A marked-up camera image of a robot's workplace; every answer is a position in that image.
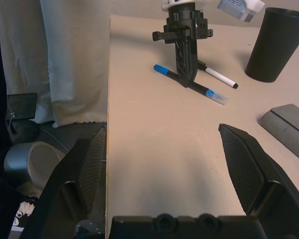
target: gray floor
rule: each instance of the gray floor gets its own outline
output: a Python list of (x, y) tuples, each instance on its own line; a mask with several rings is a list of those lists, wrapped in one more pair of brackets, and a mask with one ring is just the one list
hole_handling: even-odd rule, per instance
[[(75, 123), (63, 127), (53, 128), (53, 122), (40, 125), (40, 128), (49, 132), (40, 130), (40, 134), (36, 141), (46, 142), (60, 151), (67, 153), (77, 139), (92, 138), (106, 123)], [(96, 194), (96, 201), (92, 214), (88, 220), (80, 222), (78, 225), (85, 227), (93, 234), (102, 234), (105, 231), (105, 201), (106, 201), (106, 164), (103, 163), (101, 171), (100, 185)], [(9, 239), (18, 239), (21, 233), (11, 232)]]

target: black cup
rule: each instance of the black cup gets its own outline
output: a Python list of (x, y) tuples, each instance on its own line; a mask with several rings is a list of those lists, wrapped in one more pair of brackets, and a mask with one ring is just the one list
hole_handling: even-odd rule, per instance
[(299, 46), (299, 11), (266, 9), (245, 73), (262, 82), (274, 82)]

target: blue marker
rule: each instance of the blue marker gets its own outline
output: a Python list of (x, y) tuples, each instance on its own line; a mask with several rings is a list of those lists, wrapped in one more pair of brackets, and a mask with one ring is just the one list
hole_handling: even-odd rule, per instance
[[(166, 69), (165, 67), (162, 67), (160, 65), (154, 65), (154, 70), (156, 70), (157, 72), (179, 82), (179, 77), (176, 73), (170, 71), (169, 69)], [(227, 103), (227, 98), (224, 97), (223, 95), (216, 93), (214, 91), (212, 91), (211, 89), (201, 86), (200, 84), (196, 83), (196, 82), (190, 82), (188, 87), (222, 105), (225, 105)]]

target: wooden table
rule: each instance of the wooden table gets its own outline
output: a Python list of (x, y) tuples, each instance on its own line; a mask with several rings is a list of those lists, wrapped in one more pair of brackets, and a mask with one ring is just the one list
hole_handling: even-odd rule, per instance
[(229, 98), (222, 106), (155, 72), (175, 71), (174, 45), (153, 42), (163, 20), (113, 16), (108, 110), (108, 229), (113, 216), (161, 213), (244, 215), (230, 180), (218, 125), (247, 131), (299, 190), (299, 158), (258, 121), (273, 107), (299, 106), (299, 48), (274, 83), (244, 73), (259, 32), (209, 25), (199, 59), (236, 81), (232, 89), (204, 72), (196, 82)]

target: white device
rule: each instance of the white device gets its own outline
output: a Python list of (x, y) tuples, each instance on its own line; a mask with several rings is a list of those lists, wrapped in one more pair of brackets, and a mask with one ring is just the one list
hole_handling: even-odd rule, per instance
[[(162, 0), (162, 10), (168, 11), (172, 6), (190, 2), (208, 3), (210, 0)], [(265, 3), (260, 0), (222, 0), (218, 8), (242, 21), (250, 22), (261, 11)]]

